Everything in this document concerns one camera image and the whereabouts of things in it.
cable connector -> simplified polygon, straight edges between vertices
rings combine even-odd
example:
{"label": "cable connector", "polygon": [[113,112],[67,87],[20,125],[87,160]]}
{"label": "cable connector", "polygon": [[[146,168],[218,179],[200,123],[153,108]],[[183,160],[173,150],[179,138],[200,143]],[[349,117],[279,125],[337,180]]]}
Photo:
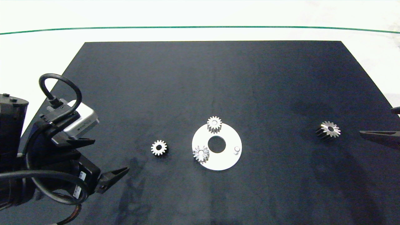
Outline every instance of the cable connector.
{"label": "cable connector", "polygon": [[53,95],[52,99],[47,98],[47,101],[51,104],[51,107],[54,109],[56,109],[64,104],[55,95]]}

black cable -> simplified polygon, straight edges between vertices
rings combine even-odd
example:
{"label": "black cable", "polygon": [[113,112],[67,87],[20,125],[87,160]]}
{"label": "black cable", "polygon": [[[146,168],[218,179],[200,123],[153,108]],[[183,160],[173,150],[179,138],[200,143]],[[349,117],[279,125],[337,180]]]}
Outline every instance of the black cable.
{"label": "black cable", "polygon": [[72,81],[70,81],[68,78],[63,77],[63,76],[60,76],[60,75],[58,75],[58,74],[54,74],[54,73],[46,73],[46,74],[43,74],[42,76],[40,76],[40,78],[39,78],[39,86],[40,86],[40,89],[43,91],[43,93],[46,95],[47,100],[48,100],[49,102],[52,102],[52,101],[57,101],[57,102],[59,102],[59,101],[58,101],[58,99],[57,99],[55,96],[53,96],[53,95],[50,93],[50,91],[46,88],[46,85],[45,85],[44,82],[45,82],[45,80],[48,79],[48,78],[57,79],[57,80],[60,80],[60,81],[62,81],[62,82],[64,82],[64,83],[66,83],[68,86],[70,86],[70,87],[75,91],[75,94],[76,94],[76,101],[75,101],[74,105],[73,105],[68,111],[62,113],[61,115],[59,115],[58,117],[56,117],[56,118],[52,121],[53,123],[57,123],[57,122],[59,122],[60,120],[64,119],[64,118],[65,118],[66,116],[68,116],[69,114],[71,114],[72,112],[74,112],[74,111],[78,108],[79,104],[81,104],[81,102],[82,102],[82,93],[80,92],[78,86],[76,86],[76,85],[75,85]]}
{"label": "black cable", "polygon": [[[64,181],[71,182],[76,184],[82,189],[82,196],[78,199],[74,199],[72,197],[68,197],[71,202],[74,202],[74,205],[80,204],[86,200],[88,197],[88,187],[83,180],[79,177],[71,175],[69,173],[58,172],[58,171],[51,171],[51,170],[21,170],[21,171],[14,171],[14,172],[6,172],[0,173],[0,180],[6,179],[22,179],[22,178],[53,178],[53,179],[60,179]],[[61,203],[68,204],[67,202],[62,202],[61,200],[68,199],[66,196],[62,197],[59,194],[54,194],[51,192],[52,195],[60,198]]]}
{"label": "black cable", "polygon": [[71,215],[69,217],[65,218],[64,220],[62,220],[62,221],[60,221],[60,222],[58,222],[56,224],[57,225],[64,225],[64,224],[67,224],[67,223],[73,221],[79,215],[81,210],[82,210],[82,205],[81,204],[77,204],[75,209],[74,209],[74,211],[71,213]]}
{"label": "black cable", "polygon": [[[35,132],[33,132],[31,137],[29,138],[28,142],[26,143],[26,146],[24,148],[24,153],[25,153],[25,164],[26,164],[26,168],[28,169],[28,171],[29,170],[34,171],[33,170],[34,167],[32,165],[31,149],[33,148],[35,141],[39,137],[39,135],[42,134],[42,132],[44,130],[48,129],[50,126],[51,126],[50,124],[46,124],[45,126],[39,127]],[[88,188],[85,184],[84,184],[84,186],[85,186],[84,188],[81,187],[82,191],[83,191],[82,196],[78,199],[74,199],[71,197],[66,198],[66,197],[61,197],[60,195],[54,194],[36,177],[32,177],[32,181],[35,183],[37,188],[39,188],[45,195],[47,195],[49,198],[51,198],[59,203],[63,203],[63,204],[67,204],[67,205],[76,205],[76,204],[84,202],[86,200],[86,198],[88,197]]]}

plate center hole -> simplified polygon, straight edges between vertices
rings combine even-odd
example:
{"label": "plate center hole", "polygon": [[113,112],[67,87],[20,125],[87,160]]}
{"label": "plate center hole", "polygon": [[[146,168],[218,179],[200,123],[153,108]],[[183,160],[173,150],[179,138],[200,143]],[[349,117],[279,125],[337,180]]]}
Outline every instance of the plate center hole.
{"label": "plate center hole", "polygon": [[226,143],[222,137],[214,136],[208,140],[208,148],[214,153],[220,153],[225,150]]}

silver gear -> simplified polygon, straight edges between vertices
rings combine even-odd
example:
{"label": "silver gear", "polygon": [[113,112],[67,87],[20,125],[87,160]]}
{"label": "silver gear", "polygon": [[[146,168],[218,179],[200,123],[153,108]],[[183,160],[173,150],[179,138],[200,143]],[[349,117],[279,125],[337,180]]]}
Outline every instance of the silver gear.
{"label": "silver gear", "polygon": [[212,134],[216,134],[221,130],[222,121],[219,117],[210,117],[207,121],[207,129]]}
{"label": "silver gear", "polygon": [[164,153],[166,153],[167,147],[168,147],[167,144],[166,144],[164,141],[162,141],[162,140],[154,141],[154,144],[151,146],[151,152],[152,152],[155,156],[161,156],[161,155],[163,155]]}
{"label": "silver gear", "polygon": [[199,163],[206,162],[209,156],[210,156],[210,150],[207,147],[203,146],[202,148],[200,148],[199,146],[197,146],[197,148],[194,148],[193,157]]}
{"label": "silver gear", "polygon": [[340,135],[339,127],[333,122],[326,122],[320,124],[320,127],[315,132],[322,140],[336,138]]}

small metal gear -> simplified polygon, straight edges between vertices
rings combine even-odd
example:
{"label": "small metal gear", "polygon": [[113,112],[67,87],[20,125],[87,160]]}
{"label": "small metal gear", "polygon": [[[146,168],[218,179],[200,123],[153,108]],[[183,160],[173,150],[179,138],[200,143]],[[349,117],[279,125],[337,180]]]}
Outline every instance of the small metal gear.
{"label": "small metal gear", "polygon": [[193,157],[199,162],[199,163],[204,163],[205,161],[208,160],[208,157],[210,156],[210,150],[203,146],[200,148],[197,146],[197,148],[194,148],[193,151]]}
{"label": "small metal gear", "polygon": [[166,154],[167,151],[168,151],[168,146],[162,140],[154,141],[154,144],[151,146],[151,152],[155,156],[162,156],[163,154]]}
{"label": "small metal gear", "polygon": [[315,131],[318,137],[322,140],[329,140],[332,138],[336,138],[340,135],[339,127],[333,122],[326,122],[320,124],[320,127]]}
{"label": "small metal gear", "polygon": [[222,121],[219,117],[210,117],[207,121],[208,131],[215,134],[221,130]]}

